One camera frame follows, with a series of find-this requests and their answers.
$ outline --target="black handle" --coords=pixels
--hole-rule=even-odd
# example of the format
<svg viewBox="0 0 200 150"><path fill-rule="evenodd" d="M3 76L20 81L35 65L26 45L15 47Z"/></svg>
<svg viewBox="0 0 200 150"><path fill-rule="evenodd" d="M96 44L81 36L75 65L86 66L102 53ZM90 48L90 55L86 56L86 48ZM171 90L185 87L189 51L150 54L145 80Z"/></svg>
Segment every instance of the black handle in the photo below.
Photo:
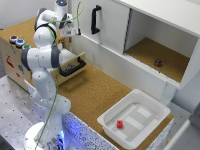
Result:
<svg viewBox="0 0 200 150"><path fill-rule="evenodd" d="M71 74L73 74L74 72L78 71L79 69L83 68L86 63L80 58L78 57L77 61L80 63L78 66L70 69L70 70L67 70L67 71L63 71L61 68L60 68L60 75L64 76L64 77L67 77Z"/></svg>
<svg viewBox="0 0 200 150"><path fill-rule="evenodd" d="M96 13L99 10L101 10L101 7L96 5L96 8L94 8L92 11L92 25L91 25L92 34L100 32L100 30L96 28Z"/></svg>

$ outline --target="red cube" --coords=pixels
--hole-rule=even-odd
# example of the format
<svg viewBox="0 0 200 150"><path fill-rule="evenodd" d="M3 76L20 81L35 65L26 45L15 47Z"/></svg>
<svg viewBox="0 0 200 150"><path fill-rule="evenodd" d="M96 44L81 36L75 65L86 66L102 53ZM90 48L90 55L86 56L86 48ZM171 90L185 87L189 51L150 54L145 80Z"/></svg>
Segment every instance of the red cube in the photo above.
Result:
<svg viewBox="0 0 200 150"><path fill-rule="evenodd" d="M117 121L117 128L123 128L123 121L121 120Z"/></svg>

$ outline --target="brown work surface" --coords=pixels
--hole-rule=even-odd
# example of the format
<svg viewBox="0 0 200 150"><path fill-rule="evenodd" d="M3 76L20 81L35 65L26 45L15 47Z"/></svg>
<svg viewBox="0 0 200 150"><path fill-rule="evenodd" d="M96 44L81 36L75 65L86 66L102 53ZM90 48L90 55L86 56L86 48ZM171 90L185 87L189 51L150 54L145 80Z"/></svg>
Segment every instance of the brown work surface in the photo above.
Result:
<svg viewBox="0 0 200 150"><path fill-rule="evenodd" d="M71 100L72 113L120 150L123 148L105 134L97 118L129 92L129 88L90 64L83 72L61 84L58 90L59 94ZM136 150L148 148L172 119L173 115L170 114Z"/></svg>
<svg viewBox="0 0 200 150"><path fill-rule="evenodd" d="M5 30L1 30L0 36L9 43L10 36L17 35L19 39L25 40L26 44L29 44L32 47L36 47L33 41L33 36L35 33L34 30L35 20L36 18L32 18L25 22L6 28ZM60 30L57 30L57 36L58 36L57 39L61 38Z"/></svg>
<svg viewBox="0 0 200 150"><path fill-rule="evenodd" d="M190 58L179 54L149 38L143 39L125 51L125 53L178 82L181 82L190 60ZM162 65L160 67L154 65L157 59L162 61Z"/></svg>

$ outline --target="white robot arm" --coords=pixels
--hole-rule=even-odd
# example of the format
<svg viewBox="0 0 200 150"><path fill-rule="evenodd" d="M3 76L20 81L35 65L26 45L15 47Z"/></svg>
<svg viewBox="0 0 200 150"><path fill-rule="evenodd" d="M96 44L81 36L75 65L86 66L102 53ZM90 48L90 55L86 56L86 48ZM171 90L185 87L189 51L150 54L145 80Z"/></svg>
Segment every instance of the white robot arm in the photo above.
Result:
<svg viewBox="0 0 200 150"><path fill-rule="evenodd" d="M46 124L38 131L33 141L26 141L25 150L32 147L37 150L66 149L67 145L62 140L61 145L55 144L60 133L63 133L62 114L69 112L71 102L67 98L57 95L56 86L47 68L59 68L62 64L62 54L60 50L53 46L57 37L57 29L60 29L62 37L75 36L76 30L72 28L72 15L68 14L68 1L57 0L54 11L42 8L37 13L35 22L34 43L37 48L25 49L21 54L23 65L32 71L32 80L35 93L32 100L37 104L47 108Z"/></svg>

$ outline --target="green cable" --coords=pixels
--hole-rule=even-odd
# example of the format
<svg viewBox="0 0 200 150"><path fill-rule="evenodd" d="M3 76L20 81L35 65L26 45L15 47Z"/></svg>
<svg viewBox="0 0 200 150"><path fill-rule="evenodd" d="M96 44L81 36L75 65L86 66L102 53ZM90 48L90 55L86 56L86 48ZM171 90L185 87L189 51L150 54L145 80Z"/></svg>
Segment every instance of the green cable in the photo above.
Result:
<svg viewBox="0 0 200 150"><path fill-rule="evenodd" d="M80 6L81 3L83 4L83 8L82 8L81 12L78 14L78 9L79 9L79 6ZM78 14L78 15L77 15L76 17L70 19L70 20L74 20L74 19L77 18L78 28L79 28L79 19L78 19L78 17L82 14L83 10L84 10L84 3L81 1L81 2L79 2L78 8L77 8L77 14ZM52 23L52 22L67 22L67 21L70 21L70 20L64 20L64 21L49 21L48 23ZM51 31L51 29L50 29L49 27L47 27L47 28L49 29L49 31L51 32L52 36L54 37L54 40L55 40L56 46L57 46L56 37L54 36L54 34L53 34L53 32ZM58 80L57 80L57 85L56 85L56 95L55 95L55 98L54 98L54 101L53 101L53 105L52 105L52 107L51 107L51 110L50 110L50 112L49 112L49 116L47 117L47 121L46 121L46 123L45 123L45 125L44 125L44 128L43 128L43 130L42 130L42 133L41 133L41 135L40 135L40 138L38 139L38 142L37 142L37 145L36 145L36 147L35 147L35 150L37 149L38 144L40 143L40 140L41 140L41 138L42 138L42 135L43 135L43 133L44 133L44 130L45 130L45 128L46 128L46 125L47 125L47 123L48 123L48 121L49 121L49 118L50 118L50 116L51 116L53 107L54 107L54 105L55 105L56 97L57 97L57 94L58 94L59 78L60 78L60 72L59 72L59 70L60 70L60 69L58 68Z"/></svg>

